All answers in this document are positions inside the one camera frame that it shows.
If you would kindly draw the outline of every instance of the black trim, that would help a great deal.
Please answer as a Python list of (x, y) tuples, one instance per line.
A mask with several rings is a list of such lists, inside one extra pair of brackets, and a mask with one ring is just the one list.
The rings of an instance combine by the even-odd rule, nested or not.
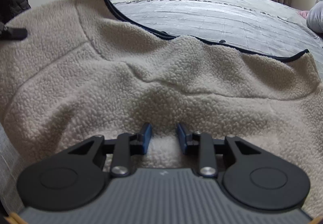
[[(146, 31), (154, 34), (155, 36), (161, 38), (161, 39), (164, 39), (164, 40), (172, 40), (174, 38), (177, 38), (179, 36), (174, 36), (174, 35), (170, 35), (166, 32), (161, 32), (161, 31), (158, 31), (158, 30), (155, 30), (153, 28), (149, 28), (147, 26), (144, 26), (144, 25), (141, 25), (131, 19), (129, 19), (128, 17), (126, 17), (124, 14), (122, 14), (112, 3), (110, 0), (104, 0), (108, 10), (111, 12), (111, 14), (114, 15), (114, 17), (120, 21), (123, 21), (123, 22), (129, 22), (131, 24), (134, 24), (136, 26), (139, 26), (143, 29), (145, 29)], [(306, 53), (309, 53), (309, 50), (308, 49), (305, 49), (299, 53), (297, 53), (296, 55), (293, 55), (291, 57), (279, 57), (279, 56), (273, 56), (273, 55), (267, 55), (267, 54), (261, 54), (261, 53), (258, 53), (258, 52), (254, 52), (254, 51), (250, 51), (250, 50), (247, 50), (247, 49), (243, 49), (243, 48), (240, 48), (240, 47), (236, 47), (236, 46), (233, 46), (233, 45), (229, 45), (229, 44), (225, 44), (225, 43), (219, 43), (219, 42), (213, 42), (213, 41), (209, 41), (209, 40), (206, 40), (206, 39), (203, 39), (203, 38), (199, 38), (199, 37), (196, 37), (196, 36), (193, 36), (195, 37), (196, 39), (200, 40), (201, 42), (205, 43), (205, 44), (208, 44), (208, 45), (223, 45), (223, 46), (228, 46), (228, 47), (231, 47), (231, 48), (234, 48), (236, 50), (238, 50), (239, 52), (241, 53), (245, 53), (245, 54), (252, 54), (252, 55), (262, 55), (262, 56), (266, 56), (266, 57), (270, 57), (270, 58), (273, 58), (275, 60), (278, 60), (278, 61), (281, 61), (283, 63), (288, 63), (288, 62), (292, 62), (292, 61), (295, 61), (297, 60), (298, 58), (300, 58), (302, 55), (306, 54)]]

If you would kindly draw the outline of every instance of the bed sheet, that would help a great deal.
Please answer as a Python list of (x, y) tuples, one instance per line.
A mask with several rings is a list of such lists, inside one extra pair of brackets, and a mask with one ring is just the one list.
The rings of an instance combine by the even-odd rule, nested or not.
[(193, 35), (263, 54), (308, 49), (323, 77), (323, 40), (299, 10), (270, 0), (111, 0), (128, 18), (173, 35)]

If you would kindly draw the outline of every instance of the sherpa fleece garment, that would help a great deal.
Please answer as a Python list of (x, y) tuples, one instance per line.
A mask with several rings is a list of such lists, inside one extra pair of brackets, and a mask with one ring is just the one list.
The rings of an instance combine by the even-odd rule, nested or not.
[(185, 167), (175, 124), (237, 135), (309, 175), (304, 209), (323, 213), (323, 91), (312, 55), (275, 58), (135, 25), (108, 0), (59, 0), (10, 22), (0, 44), (0, 122), (29, 162), (146, 121), (145, 167)]

